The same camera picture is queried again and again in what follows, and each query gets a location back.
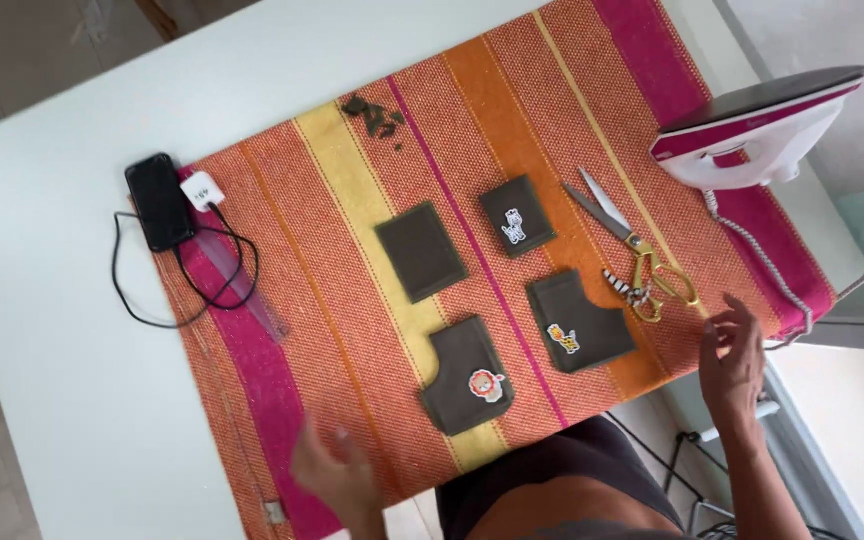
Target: steam iron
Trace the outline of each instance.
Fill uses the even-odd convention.
[[[699,190],[787,182],[863,78],[864,65],[847,65],[728,92],[659,128],[650,152]]]

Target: hand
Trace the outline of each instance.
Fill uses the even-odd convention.
[[[375,486],[371,466],[347,431],[340,427],[336,438],[347,463],[329,454],[318,438],[315,421],[309,417],[295,442],[292,476],[335,512],[353,538],[377,537],[379,531],[384,537],[382,492]]]
[[[719,433],[747,440],[758,433],[755,402],[765,373],[762,330],[740,300],[729,294],[724,298],[730,310],[705,321],[699,382]],[[719,357],[718,350],[726,347],[728,352]]]

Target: yellow stripe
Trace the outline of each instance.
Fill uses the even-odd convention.
[[[342,210],[345,225],[358,240],[360,253],[369,264],[369,275],[382,292],[383,302],[403,350],[410,356],[422,387],[438,373],[438,358],[429,334],[441,330],[433,296],[411,303],[382,248],[375,226],[390,220],[388,198],[379,186],[361,144],[345,125],[337,103],[328,103],[294,119],[294,126],[315,158],[318,172]],[[494,460],[508,449],[498,424],[487,422],[454,437],[446,437],[452,458],[462,472]]]
[[[595,132],[595,137],[598,138],[600,143],[602,143],[602,148],[605,149],[608,160],[615,168],[615,172],[618,173],[618,177],[622,179],[626,190],[629,191],[631,201],[635,203],[635,207],[642,213],[642,217],[645,219],[645,224],[648,225],[649,230],[652,231],[652,234],[655,236],[655,242],[658,243],[658,246],[665,253],[665,258],[668,260],[669,264],[681,270],[681,266],[678,264],[678,261],[676,261],[675,255],[673,255],[672,250],[665,241],[662,231],[658,229],[658,225],[655,224],[652,215],[649,214],[649,210],[645,207],[645,203],[642,202],[642,199],[638,196],[638,192],[635,191],[635,186],[631,184],[629,175],[626,174],[625,168],[623,168],[622,164],[619,163],[618,156],[615,154],[615,151],[612,150],[611,144],[608,143],[605,132],[602,131],[602,127],[599,126],[598,120],[596,120],[592,114],[592,109],[588,106],[588,102],[585,101],[585,96],[582,94],[582,91],[579,90],[579,85],[575,82],[575,77],[572,76],[572,71],[565,64],[565,59],[561,56],[561,52],[558,51],[558,45],[555,44],[555,40],[552,39],[552,34],[549,32],[548,27],[545,26],[545,21],[542,20],[541,13],[536,9],[532,11],[532,17],[535,19],[535,24],[538,25],[538,30],[542,33],[542,37],[545,38],[545,43],[548,44],[549,49],[552,51],[552,55],[555,57],[555,61],[558,64],[558,69],[561,70],[561,74],[565,76],[565,80],[568,82],[568,87],[572,89],[575,98],[579,100],[579,106],[582,108],[582,112],[585,113],[585,119],[588,120],[588,124]],[[695,308],[699,313],[702,313],[702,317],[708,317],[708,311],[705,310],[701,301],[696,304]]]

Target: smartphone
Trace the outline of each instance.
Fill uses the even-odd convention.
[[[195,236],[178,172],[167,153],[128,167],[126,181],[151,251],[170,250]]]

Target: white table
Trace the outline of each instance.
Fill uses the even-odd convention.
[[[543,3],[261,2],[0,123],[0,398],[46,538],[244,537],[178,333],[112,289],[126,166],[189,163]],[[666,4],[713,92],[755,82],[710,0]],[[840,289],[864,261],[804,176],[776,194]],[[169,313],[137,226],[120,277]]]

